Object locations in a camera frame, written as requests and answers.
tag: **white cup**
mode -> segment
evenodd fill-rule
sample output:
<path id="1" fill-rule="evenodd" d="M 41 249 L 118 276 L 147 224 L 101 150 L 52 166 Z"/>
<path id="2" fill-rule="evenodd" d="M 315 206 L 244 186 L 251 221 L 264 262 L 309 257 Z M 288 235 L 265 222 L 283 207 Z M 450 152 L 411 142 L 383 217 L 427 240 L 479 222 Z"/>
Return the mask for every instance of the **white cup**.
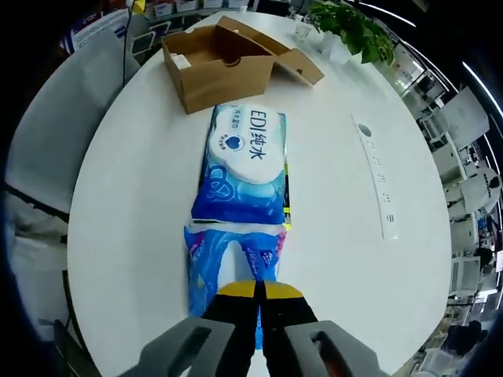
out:
<path id="1" fill-rule="evenodd" d="M 310 31 L 311 26 L 309 24 L 305 24 L 304 22 L 299 22 L 296 24 L 296 37 L 301 41 L 306 39 Z"/>

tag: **wet wipes package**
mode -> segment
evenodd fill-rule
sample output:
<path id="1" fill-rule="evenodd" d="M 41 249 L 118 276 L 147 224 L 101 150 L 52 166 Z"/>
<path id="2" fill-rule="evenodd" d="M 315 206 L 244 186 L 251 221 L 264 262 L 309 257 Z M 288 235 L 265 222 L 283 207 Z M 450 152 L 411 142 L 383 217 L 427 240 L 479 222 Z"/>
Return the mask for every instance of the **wet wipes package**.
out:
<path id="1" fill-rule="evenodd" d="M 282 224 L 286 116 L 218 105 L 211 116 L 193 219 Z"/>
<path id="2" fill-rule="evenodd" d="M 184 233 L 189 250 L 189 314 L 200 317 L 217 290 L 228 283 L 276 281 L 286 237 L 283 225 L 192 223 Z M 255 348 L 262 344 L 258 318 Z"/>

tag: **box lid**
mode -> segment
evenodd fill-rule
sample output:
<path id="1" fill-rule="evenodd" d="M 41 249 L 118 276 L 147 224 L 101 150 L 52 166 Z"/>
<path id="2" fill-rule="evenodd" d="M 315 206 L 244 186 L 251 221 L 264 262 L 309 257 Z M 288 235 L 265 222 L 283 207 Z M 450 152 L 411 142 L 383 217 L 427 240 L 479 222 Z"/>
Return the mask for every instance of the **box lid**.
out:
<path id="1" fill-rule="evenodd" d="M 277 62 L 280 66 L 286 68 L 295 76 L 308 81 L 312 85 L 320 81 L 325 76 L 316 64 L 304 55 L 302 51 L 299 49 L 289 49 L 287 46 L 279 43 L 271 37 L 268 37 L 260 31 L 255 30 L 253 27 L 242 24 L 241 22 L 227 16 L 223 16 L 217 25 L 224 27 L 225 29 L 235 31 L 240 35 L 243 35 L 260 44 L 277 57 Z"/>

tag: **blue tissue package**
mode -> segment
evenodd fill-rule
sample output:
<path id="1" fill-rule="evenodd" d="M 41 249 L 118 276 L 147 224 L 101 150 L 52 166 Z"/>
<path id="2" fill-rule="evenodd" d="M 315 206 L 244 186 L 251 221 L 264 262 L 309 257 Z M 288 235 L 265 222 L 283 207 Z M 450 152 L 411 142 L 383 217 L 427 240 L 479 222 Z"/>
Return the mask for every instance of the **blue tissue package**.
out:
<path id="1" fill-rule="evenodd" d="M 192 218 L 282 224 L 286 116 L 252 105 L 215 106 Z"/>
<path id="2" fill-rule="evenodd" d="M 276 268 L 286 231 L 271 235 L 262 232 L 245 234 L 206 229 L 191 232 L 184 228 L 189 249 L 189 314 L 200 317 L 216 295 L 222 257 L 229 243 L 240 244 L 249 266 L 250 278 L 276 281 Z M 255 333 L 255 348 L 262 349 L 263 333 L 260 316 Z"/>

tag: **green leaves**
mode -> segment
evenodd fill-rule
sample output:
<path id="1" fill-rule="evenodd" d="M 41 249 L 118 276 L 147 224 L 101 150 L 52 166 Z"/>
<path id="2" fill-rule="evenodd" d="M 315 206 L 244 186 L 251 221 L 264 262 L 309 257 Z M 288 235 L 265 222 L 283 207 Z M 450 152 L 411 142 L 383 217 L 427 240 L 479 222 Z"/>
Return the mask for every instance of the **green leaves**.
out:
<path id="1" fill-rule="evenodd" d="M 310 7 L 310 18 L 318 30 L 340 35 L 351 54 L 362 52 L 362 63 L 393 62 L 393 45 L 386 31 L 356 8 L 316 2 Z"/>
<path id="2" fill-rule="evenodd" d="M 368 43 L 362 49 L 362 63 L 370 63 L 373 61 L 379 61 L 380 54 L 378 48 L 372 43 Z"/>

